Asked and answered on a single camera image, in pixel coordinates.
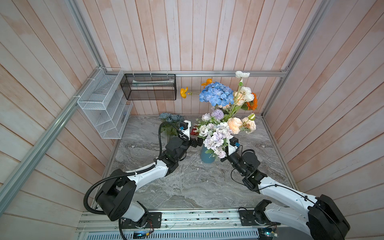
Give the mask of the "peach carnation stem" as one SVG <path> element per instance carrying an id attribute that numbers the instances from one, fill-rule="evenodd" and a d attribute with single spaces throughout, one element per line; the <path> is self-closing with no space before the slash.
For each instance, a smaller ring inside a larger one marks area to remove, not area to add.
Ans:
<path id="1" fill-rule="evenodd" d="M 239 134 L 241 131 L 245 131 L 247 134 L 250 134 L 257 129 L 255 119 L 256 115 L 252 113 L 243 119 L 230 118 L 227 121 L 227 124 L 234 135 Z"/>

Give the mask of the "teal cylindrical vase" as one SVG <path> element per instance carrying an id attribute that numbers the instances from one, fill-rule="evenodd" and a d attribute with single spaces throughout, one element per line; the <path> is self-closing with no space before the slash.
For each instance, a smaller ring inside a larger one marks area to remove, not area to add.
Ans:
<path id="1" fill-rule="evenodd" d="M 211 164 L 216 160 L 212 153 L 207 153 L 208 149 L 203 145 L 200 153 L 201 161 L 205 164 Z"/>

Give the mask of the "pink white green bouquet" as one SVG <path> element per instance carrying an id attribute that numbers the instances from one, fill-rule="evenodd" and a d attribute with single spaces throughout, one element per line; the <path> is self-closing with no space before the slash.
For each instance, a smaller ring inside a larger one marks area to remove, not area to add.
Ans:
<path id="1" fill-rule="evenodd" d="M 208 149 L 207 153 L 212 153 L 216 159 L 227 157 L 226 147 L 228 139 L 232 136 L 226 121 L 225 112 L 222 109 L 214 109 L 211 113 L 204 114 L 198 120 L 198 138 L 202 138 L 203 145 Z"/>

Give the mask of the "orange gerbera flower stem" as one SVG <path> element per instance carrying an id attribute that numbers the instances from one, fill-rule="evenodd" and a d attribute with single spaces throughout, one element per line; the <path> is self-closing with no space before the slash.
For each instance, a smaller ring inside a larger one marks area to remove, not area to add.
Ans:
<path id="1" fill-rule="evenodd" d="M 252 93 L 252 95 L 254 96 L 254 99 L 250 102 L 246 102 L 247 104 L 247 108 L 248 110 L 256 110 L 258 108 L 258 99 L 257 99 L 257 95 L 255 93 Z"/>

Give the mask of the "white ranunculus stem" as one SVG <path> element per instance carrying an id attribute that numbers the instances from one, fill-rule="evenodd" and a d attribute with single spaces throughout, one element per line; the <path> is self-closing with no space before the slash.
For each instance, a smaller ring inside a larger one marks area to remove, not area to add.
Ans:
<path id="1" fill-rule="evenodd" d="M 248 78 L 250 73 L 236 71 L 235 75 L 236 78 L 240 79 L 240 81 L 238 84 L 238 89 L 235 91 L 234 103 L 230 108 L 228 116 L 229 118 L 232 118 L 245 103 L 252 102 L 255 99 L 252 90 L 249 87 L 245 87 L 243 83 L 243 79 Z"/>

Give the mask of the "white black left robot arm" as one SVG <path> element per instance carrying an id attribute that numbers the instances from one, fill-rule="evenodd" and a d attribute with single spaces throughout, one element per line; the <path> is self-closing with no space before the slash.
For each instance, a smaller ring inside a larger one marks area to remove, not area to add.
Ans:
<path id="1" fill-rule="evenodd" d="M 141 226 L 147 222 L 148 210 L 141 203 L 133 202 L 135 192 L 173 173 L 179 162 L 186 158 L 189 147 L 195 148 L 203 144 L 203 141 L 190 137 L 190 121 L 181 122 L 178 128 L 164 122 L 159 126 L 159 132 L 165 125 L 177 130 L 177 136 L 167 143 L 166 150 L 163 151 L 161 136 L 158 135 L 160 154 L 154 159 L 154 163 L 133 171 L 115 170 L 109 177 L 93 184 L 83 199 L 88 212 L 106 215 L 111 221 L 127 219 Z"/>

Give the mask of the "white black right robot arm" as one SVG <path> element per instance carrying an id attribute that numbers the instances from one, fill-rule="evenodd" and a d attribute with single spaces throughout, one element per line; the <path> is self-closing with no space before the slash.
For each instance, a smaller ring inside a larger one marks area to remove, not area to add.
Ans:
<path id="1" fill-rule="evenodd" d="M 275 181 L 259 171 L 260 162 L 253 150 L 241 154 L 226 149 L 225 160 L 243 177 L 242 183 L 250 191 L 268 196 L 254 209 L 256 223 L 280 223 L 299 230 L 314 240 L 343 240 L 351 229 L 350 224 L 335 202 L 326 195 L 319 197 L 302 193 Z"/>

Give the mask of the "red flower stem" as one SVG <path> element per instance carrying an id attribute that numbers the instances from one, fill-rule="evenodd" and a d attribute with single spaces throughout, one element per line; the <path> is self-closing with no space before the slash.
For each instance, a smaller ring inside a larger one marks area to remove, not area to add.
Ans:
<path id="1" fill-rule="evenodd" d="M 198 136 L 199 135 L 199 129 L 197 126 L 194 126 L 190 133 L 192 136 Z"/>

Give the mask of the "light blue hydrangea stem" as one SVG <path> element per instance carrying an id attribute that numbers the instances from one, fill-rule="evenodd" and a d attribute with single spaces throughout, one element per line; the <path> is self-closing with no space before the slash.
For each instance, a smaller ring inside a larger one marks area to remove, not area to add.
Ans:
<path id="1" fill-rule="evenodd" d="M 209 103 L 213 108 L 223 108 L 235 102 L 234 91 L 219 82 L 206 82 L 205 87 L 199 94 L 202 103 Z"/>

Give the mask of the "yellow orange poppy stem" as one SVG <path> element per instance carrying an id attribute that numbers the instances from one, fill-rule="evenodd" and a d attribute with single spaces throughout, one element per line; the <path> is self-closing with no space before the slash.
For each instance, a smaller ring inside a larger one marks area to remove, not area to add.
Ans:
<path id="1" fill-rule="evenodd" d="M 201 84 L 202 87 L 206 87 L 210 84 L 213 83 L 213 80 L 212 79 L 207 79 L 204 83 Z M 189 91 L 189 88 L 188 87 L 185 87 L 185 88 L 181 88 L 180 90 L 180 95 L 182 98 L 186 99 L 187 98 L 187 95 L 199 95 L 200 93 L 198 92 L 191 92 Z"/>

